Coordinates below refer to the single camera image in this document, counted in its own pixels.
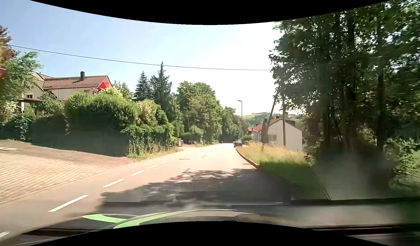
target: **road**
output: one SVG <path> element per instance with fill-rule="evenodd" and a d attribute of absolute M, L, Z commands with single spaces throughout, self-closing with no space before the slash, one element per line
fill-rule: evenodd
<path fill-rule="evenodd" d="M 247 163 L 231 143 L 186 148 L 0 204 L 0 240 L 94 213 L 147 214 L 130 202 L 172 200 L 176 191 L 231 190 L 253 200 L 289 200 L 286 184 Z M 108 204 L 127 202 L 126 206 Z"/>

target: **sidewalk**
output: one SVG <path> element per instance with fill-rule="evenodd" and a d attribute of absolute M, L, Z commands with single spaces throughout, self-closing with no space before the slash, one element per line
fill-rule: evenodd
<path fill-rule="evenodd" d="M 0 202 L 135 162 L 79 151 L 0 142 Z"/>

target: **dark car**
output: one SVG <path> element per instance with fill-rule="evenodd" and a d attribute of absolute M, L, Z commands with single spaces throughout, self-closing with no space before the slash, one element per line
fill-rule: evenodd
<path fill-rule="evenodd" d="M 242 141 L 235 141 L 234 147 L 242 147 Z"/>

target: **dry grass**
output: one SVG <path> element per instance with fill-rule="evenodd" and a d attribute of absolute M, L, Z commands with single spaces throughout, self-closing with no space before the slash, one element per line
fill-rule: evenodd
<path fill-rule="evenodd" d="M 168 151 L 161 151 L 161 152 L 156 152 L 156 153 L 151 153 L 151 154 L 140 154 L 140 155 L 129 154 L 128 157 L 132 158 L 132 159 L 135 159 L 135 160 L 138 160 L 138 161 L 141 161 L 141 160 L 146 160 L 150 157 L 154 157 L 154 156 L 157 156 L 157 155 L 176 153 L 176 152 L 179 152 L 179 151 L 182 151 L 182 150 L 177 148 L 177 147 L 173 147 L 173 148 L 170 148 Z"/>
<path fill-rule="evenodd" d="M 325 193 L 316 182 L 311 165 L 304 160 L 304 153 L 294 152 L 285 147 L 251 143 L 238 149 L 267 172 L 278 175 L 306 190 L 310 197 L 324 198 Z"/>

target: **blue sky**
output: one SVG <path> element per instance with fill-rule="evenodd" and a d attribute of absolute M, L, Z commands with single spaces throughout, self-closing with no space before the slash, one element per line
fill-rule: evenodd
<path fill-rule="evenodd" d="M 274 23 L 177 25 L 126 20 L 54 7 L 29 0 L 0 1 L 0 24 L 10 44 L 60 53 L 140 63 L 232 69 L 271 69 L 269 50 L 281 34 Z M 126 64 L 40 52 L 42 73 L 53 77 L 108 75 L 134 90 L 142 70 L 157 75 L 159 66 Z M 243 115 L 269 112 L 275 85 L 269 71 L 165 67 L 172 88 L 184 80 L 204 82 L 222 106 Z"/>

